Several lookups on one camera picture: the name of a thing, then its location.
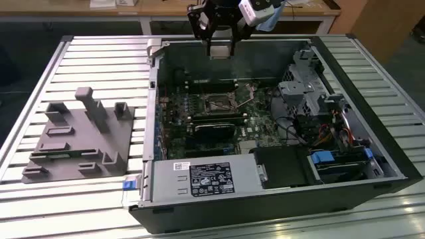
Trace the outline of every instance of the wooden table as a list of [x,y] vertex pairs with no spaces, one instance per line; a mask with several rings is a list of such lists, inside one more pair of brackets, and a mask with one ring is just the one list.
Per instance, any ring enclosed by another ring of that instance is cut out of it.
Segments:
[[[90,10],[89,0],[0,0],[0,22],[137,21],[150,35],[152,21],[186,21],[186,6],[196,0],[138,0],[134,7]],[[318,21],[318,34],[326,34],[339,10],[322,0],[284,9],[280,21]]]

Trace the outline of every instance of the black floor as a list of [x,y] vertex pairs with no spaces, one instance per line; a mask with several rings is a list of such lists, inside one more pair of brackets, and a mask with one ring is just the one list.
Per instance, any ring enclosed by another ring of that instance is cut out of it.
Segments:
[[[154,34],[189,34],[188,24],[177,27],[170,23],[154,24]],[[49,58],[64,35],[138,35],[136,22],[118,23],[54,23],[52,29],[41,23],[0,24],[0,47],[4,48],[18,68],[21,78],[6,87],[0,87],[0,145],[13,126],[32,89],[42,74]],[[425,45],[410,37],[389,64],[385,66],[394,79],[417,104],[425,109]]]

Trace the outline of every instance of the barcode sticker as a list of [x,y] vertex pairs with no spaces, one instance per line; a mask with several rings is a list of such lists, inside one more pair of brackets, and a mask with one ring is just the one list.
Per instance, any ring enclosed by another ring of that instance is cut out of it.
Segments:
[[188,170],[190,162],[174,163],[174,170]]

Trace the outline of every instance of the table leg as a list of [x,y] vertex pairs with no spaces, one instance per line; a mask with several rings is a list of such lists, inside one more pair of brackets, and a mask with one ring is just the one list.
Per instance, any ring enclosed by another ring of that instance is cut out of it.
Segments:
[[329,33],[329,30],[330,30],[330,27],[333,24],[333,20],[334,20],[334,16],[329,16],[321,21],[315,34],[327,34]]
[[140,26],[141,26],[141,32],[144,35],[152,35],[150,30],[150,17],[142,16],[140,17]]

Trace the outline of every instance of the blue latch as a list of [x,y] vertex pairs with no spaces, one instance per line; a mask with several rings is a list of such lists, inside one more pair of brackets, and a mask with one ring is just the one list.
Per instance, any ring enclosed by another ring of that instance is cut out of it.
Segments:
[[311,154],[313,163],[323,163],[334,161],[330,151],[317,151]]
[[140,175],[128,177],[122,182],[122,191],[132,191],[140,188]]
[[373,158],[373,153],[371,153],[371,150],[369,148],[365,148],[365,153],[366,153],[366,157],[369,159]]

